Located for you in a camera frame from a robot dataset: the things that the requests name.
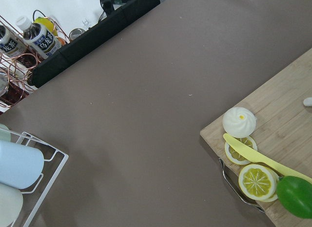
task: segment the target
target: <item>yellow knife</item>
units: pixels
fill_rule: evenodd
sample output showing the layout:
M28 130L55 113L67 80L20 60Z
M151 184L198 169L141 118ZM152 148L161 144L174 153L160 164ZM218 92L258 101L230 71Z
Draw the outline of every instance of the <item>yellow knife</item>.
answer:
M289 167L281 165L280 163L262 155L261 153L255 151L254 149L250 148L249 146L241 143L236 138L232 137L230 134L225 133L223 134L223 138L225 141L241 156L245 157L247 160L253 163L265 163L271 168L275 169L277 172L283 174L284 176L295 176L300 177L312 184L312 178L297 172Z

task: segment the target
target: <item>bottle cap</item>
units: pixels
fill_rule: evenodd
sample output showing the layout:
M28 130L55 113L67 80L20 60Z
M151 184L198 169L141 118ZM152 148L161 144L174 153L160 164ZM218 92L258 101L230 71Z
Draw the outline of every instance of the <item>bottle cap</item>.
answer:
M23 31L31 26L31 21L26 16L19 17L15 24Z

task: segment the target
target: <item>bottle label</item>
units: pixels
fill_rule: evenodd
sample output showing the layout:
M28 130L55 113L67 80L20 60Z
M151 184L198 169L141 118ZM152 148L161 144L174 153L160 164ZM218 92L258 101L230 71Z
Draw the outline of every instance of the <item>bottle label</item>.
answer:
M42 34L40 38L33 43L37 45L47 56L52 55L61 47L60 42L48 30L46 30L45 35Z
M17 39L10 37L7 42L0 43L0 50L9 58L21 55L26 51L26 46Z

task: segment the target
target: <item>gray table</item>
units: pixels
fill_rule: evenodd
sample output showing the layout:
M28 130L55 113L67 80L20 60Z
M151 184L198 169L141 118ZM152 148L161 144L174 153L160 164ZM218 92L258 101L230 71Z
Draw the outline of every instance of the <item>gray table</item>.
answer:
M312 46L311 2L166 0L1 115L70 155L33 226L273 226L199 131Z

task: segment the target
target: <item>wooden cutting board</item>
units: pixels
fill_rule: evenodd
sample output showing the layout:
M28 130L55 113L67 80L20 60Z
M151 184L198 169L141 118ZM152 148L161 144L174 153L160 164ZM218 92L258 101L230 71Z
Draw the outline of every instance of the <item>wooden cutting board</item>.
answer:
M299 57L236 106L257 117L252 137L258 151L269 158L312 177L312 107L303 100L312 97L312 49ZM200 135L236 175L242 166L230 162L224 152L222 116ZM290 214L277 200L258 204L277 227L312 227L312 219Z

